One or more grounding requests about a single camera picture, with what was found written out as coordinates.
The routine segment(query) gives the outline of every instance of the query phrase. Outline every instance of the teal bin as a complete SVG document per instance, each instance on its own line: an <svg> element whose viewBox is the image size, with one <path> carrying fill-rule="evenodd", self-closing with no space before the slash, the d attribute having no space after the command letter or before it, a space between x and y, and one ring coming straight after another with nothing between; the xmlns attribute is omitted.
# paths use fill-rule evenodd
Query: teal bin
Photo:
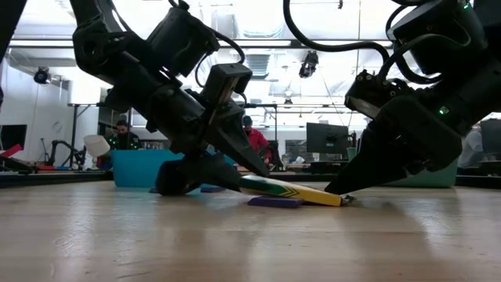
<svg viewBox="0 0 501 282"><path fill-rule="evenodd" d="M348 148L348 158L351 160L356 155L356 149ZM406 179L388 183L385 186L394 187L424 187L424 188L450 188L456 183L457 160L447 168L438 172L424 171Z"/></svg>
<svg viewBox="0 0 501 282"><path fill-rule="evenodd" d="M174 154L170 150L114 150L113 173L117 187L153 188L160 166L164 161L176 161L183 154ZM225 157L231 165L234 161Z"/></svg>

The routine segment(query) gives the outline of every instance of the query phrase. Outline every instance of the security camera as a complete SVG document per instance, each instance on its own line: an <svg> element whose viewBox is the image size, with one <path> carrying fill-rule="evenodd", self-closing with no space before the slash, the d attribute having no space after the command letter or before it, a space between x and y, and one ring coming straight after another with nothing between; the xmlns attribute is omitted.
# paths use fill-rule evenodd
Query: security camera
<svg viewBox="0 0 501 282"><path fill-rule="evenodd" d="M48 67L38 67L38 71L34 74L34 81L40 85L47 85L52 80Z"/></svg>
<svg viewBox="0 0 501 282"><path fill-rule="evenodd" d="M316 65L319 64L319 56L316 51L308 51L301 64L301 69L299 70L300 78L310 78L316 71Z"/></svg>

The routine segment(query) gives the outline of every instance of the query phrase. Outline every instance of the green light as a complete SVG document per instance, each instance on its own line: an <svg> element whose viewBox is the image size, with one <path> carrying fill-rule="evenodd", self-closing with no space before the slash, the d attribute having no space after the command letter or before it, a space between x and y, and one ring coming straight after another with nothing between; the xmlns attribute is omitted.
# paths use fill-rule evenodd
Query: green light
<svg viewBox="0 0 501 282"><path fill-rule="evenodd" d="M441 107L439 110L438 110L438 113L439 114L448 114L449 113L449 109L446 107L446 106L443 106Z"/></svg>

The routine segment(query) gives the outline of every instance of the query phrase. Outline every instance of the purple foam block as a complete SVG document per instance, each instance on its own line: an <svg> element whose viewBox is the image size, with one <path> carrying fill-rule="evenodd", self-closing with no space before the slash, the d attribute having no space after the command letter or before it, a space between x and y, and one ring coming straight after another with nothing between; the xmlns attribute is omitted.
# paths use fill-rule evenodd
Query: purple foam block
<svg viewBox="0 0 501 282"><path fill-rule="evenodd" d="M247 202L248 205L271 208L299 208L303 204L302 199L285 197L255 197Z"/></svg>
<svg viewBox="0 0 501 282"><path fill-rule="evenodd" d="M201 193L219 193L226 190L226 188L219 187L219 186L204 186L200 188Z"/></svg>

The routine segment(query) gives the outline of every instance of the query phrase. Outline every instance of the white wall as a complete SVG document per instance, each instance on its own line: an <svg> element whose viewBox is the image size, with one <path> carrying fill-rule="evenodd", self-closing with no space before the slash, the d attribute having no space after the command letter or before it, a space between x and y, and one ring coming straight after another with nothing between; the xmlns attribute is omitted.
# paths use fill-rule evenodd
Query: white wall
<svg viewBox="0 0 501 282"><path fill-rule="evenodd" d="M67 106L68 91L58 86L41 86L29 74L2 64L4 104L0 112L1 125L27 125L23 151L14 157L25 161L43 160L45 139L47 151L54 139L70 141L72 109ZM60 165L69 150L58 148L56 164Z"/></svg>

